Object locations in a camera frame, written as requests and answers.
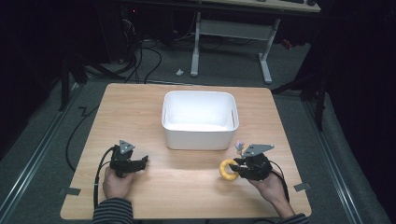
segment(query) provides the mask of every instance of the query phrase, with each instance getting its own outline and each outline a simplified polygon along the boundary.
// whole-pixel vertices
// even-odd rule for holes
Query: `striped sleeve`
[[[105,200],[93,212],[92,224],[133,224],[132,204],[121,198]]]
[[[308,224],[308,223],[309,223],[308,218],[304,214],[300,213],[294,217],[285,219],[279,222],[278,224]]]

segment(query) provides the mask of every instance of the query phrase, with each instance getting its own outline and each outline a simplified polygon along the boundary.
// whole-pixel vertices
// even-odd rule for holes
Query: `desk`
[[[233,146],[220,151],[173,150],[166,146],[161,123],[163,97],[169,91],[179,90],[232,94],[240,119],[233,143],[241,140],[246,144],[274,144],[275,148],[265,155],[282,168],[292,207],[296,213],[311,214],[305,192],[293,187],[302,180],[268,89],[110,84],[70,185],[81,192],[78,196],[66,196],[62,218],[92,218],[97,166],[106,150],[120,139],[136,145],[132,159],[149,155],[146,170],[137,173],[128,196],[136,219],[277,217],[271,204],[246,179],[226,181],[220,177],[219,164],[238,157]],[[103,179],[104,169],[99,202],[105,199]]]
[[[279,0],[266,0],[265,2],[259,2],[257,0],[203,0],[199,1],[219,4],[229,4],[244,7],[264,7],[277,10],[291,10],[299,12],[319,12],[320,7],[315,4],[309,6],[306,0],[303,4],[279,1]],[[270,71],[268,69],[267,57],[270,52],[271,46],[274,42],[276,31],[280,19],[275,19],[272,26],[255,25],[238,22],[228,21],[211,21],[201,20],[201,13],[197,13],[197,20],[195,25],[195,46],[191,60],[191,75],[193,77],[198,76],[199,68],[199,40],[200,35],[219,35],[236,38],[254,39],[266,41],[265,47],[262,53],[259,53],[259,61],[262,67],[262,75],[264,81],[267,84],[272,83]]]

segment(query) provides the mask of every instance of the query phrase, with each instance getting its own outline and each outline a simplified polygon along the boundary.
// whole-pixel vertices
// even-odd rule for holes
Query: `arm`
[[[291,205],[286,199],[282,182],[276,175],[269,174],[263,181],[248,180],[248,182],[256,187],[260,195],[275,208],[280,218],[283,219],[280,223],[309,223],[304,214],[296,216]]]
[[[119,178],[113,169],[110,167],[106,168],[103,182],[106,200],[99,203],[96,207],[92,223],[134,223],[132,204],[126,200],[133,178],[134,173],[129,173],[124,178]]]

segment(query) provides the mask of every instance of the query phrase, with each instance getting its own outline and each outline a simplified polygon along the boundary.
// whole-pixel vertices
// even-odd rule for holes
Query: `metal rail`
[[[53,135],[58,130],[60,124],[64,120],[64,116],[67,113],[70,105],[76,99],[77,95],[80,94],[82,87],[75,84],[72,88],[72,97],[69,101],[69,104],[65,107],[64,111],[59,111],[55,116],[55,119],[52,121],[51,125],[47,129],[40,143],[35,149],[35,152],[32,158],[28,161],[17,181],[15,182],[12,190],[9,192],[6,199],[3,201],[0,207],[0,223],[7,223],[9,218],[11,217],[15,207],[20,201],[23,193],[26,191],[29,183],[35,176],[35,172],[40,166],[41,162],[44,160],[47,152],[50,149],[50,141]]]
[[[315,123],[315,109],[307,101],[303,101],[303,106],[306,113],[311,117],[311,124],[316,130],[317,137],[322,145],[323,156],[326,161],[326,166],[329,169],[329,174],[332,177],[332,182],[334,183],[335,189],[337,190],[338,196],[340,197],[340,201],[344,206],[349,222],[357,224],[363,223],[361,221],[361,216],[359,215],[358,209],[353,202],[353,198],[350,194],[347,183],[342,177],[341,172],[338,169],[337,163],[332,156],[332,151],[327,143],[326,137],[324,133],[318,129],[318,125]]]

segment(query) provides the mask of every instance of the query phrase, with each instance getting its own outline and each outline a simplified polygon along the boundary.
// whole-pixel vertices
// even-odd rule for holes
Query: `gray carpet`
[[[148,47],[153,44],[153,42],[148,42],[145,43],[145,46]],[[232,52],[223,49],[223,47],[226,47],[225,45],[221,45],[219,49],[209,50],[214,46],[216,46],[216,43],[212,42],[203,46],[205,49],[201,51],[199,76],[190,77],[192,46],[174,45],[173,47],[166,47],[161,44],[155,45],[152,49],[161,53],[162,61],[160,66],[149,76],[149,81],[274,89],[294,79],[305,54],[309,50],[309,46],[287,50],[282,46],[274,45],[268,58],[274,82],[268,86],[263,82],[256,54]],[[138,70],[141,82],[145,74],[158,63],[159,58],[154,51],[143,50],[142,64]],[[107,64],[106,66],[113,70],[120,68],[118,64]],[[176,76],[178,69],[183,70],[184,75]],[[132,76],[130,82],[135,81],[136,76]],[[99,105],[104,89],[110,82],[115,82],[115,80],[103,76],[91,76],[85,86],[79,87],[80,94],[77,95],[76,100],[64,115],[64,121],[59,126],[58,131],[52,136],[45,158],[36,170],[15,209],[10,213],[8,223],[90,223],[89,220],[62,220],[60,211],[64,196],[59,195],[58,192],[60,188],[68,187],[73,177],[73,172],[66,163],[65,148],[70,134],[83,119],[80,107],[84,106],[87,111],[90,111]],[[1,201],[5,200],[12,190],[19,174],[57,115],[61,99],[60,93],[60,85],[58,84],[52,90],[49,99],[31,117],[29,125],[19,140],[0,162]],[[350,223],[326,165],[316,127],[312,125],[312,118],[304,107],[306,103],[300,101],[297,91],[286,91],[275,95],[274,98],[301,177],[304,182],[308,182],[312,187],[307,191],[313,211],[309,218],[310,221],[312,223]],[[332,149],[343,178],[350,188],[351,195],[359,209],[362,223],[390,223],[350,152],[342,135],[342,130],[333,114],[329,98],[327,98],[326,104],[323,117],[323,134]],[[70,142],[69,157],[74,166],[78,164],[94,115],[95,113],[92,113],[84,120]],[[146,220],[143,223],[174,224],[204,223],[204,221]],[[222,219],[210,220],[210,223],[252,223],[252,220]]]

